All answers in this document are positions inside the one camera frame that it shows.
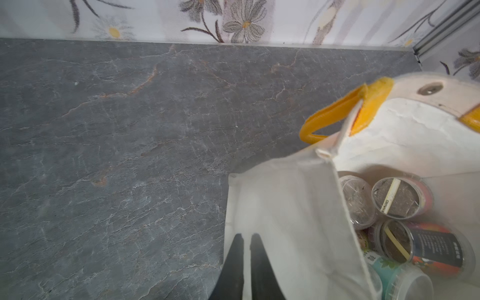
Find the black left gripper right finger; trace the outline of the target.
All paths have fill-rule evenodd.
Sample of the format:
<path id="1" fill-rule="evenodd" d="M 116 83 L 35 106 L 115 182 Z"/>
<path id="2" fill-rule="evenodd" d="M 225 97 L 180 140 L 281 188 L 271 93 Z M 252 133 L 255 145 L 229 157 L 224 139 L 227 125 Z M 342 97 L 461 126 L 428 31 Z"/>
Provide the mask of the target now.
<path id="1" fill-rule="evenodd" d="M 258 233 L 251 238 L 251 290 L 253 300 L 285 300 Z"/>

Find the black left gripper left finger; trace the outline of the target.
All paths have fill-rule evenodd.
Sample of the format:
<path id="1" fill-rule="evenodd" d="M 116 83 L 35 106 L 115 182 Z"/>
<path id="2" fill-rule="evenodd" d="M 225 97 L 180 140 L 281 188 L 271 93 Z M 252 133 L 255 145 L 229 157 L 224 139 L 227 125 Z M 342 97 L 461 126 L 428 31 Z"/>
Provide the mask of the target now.
<path id="1" fill-rule="evenodd" d="M 236 234 L 216 286 L 208 300 L 241 300 L 243 298 L 244 250 L 244 239 L 241 234 Z"/>

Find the white canvas tote bag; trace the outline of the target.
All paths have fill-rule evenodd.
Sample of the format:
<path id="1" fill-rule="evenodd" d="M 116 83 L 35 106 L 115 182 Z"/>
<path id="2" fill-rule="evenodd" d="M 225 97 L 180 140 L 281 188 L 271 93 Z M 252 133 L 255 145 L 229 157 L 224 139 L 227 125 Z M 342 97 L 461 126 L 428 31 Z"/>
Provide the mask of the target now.
<path id="1" fill-rule="evenodd" d="M 309 117 L 229 177 L 213 300 L 477 300 L 480 87 L 413 73 Z"/>

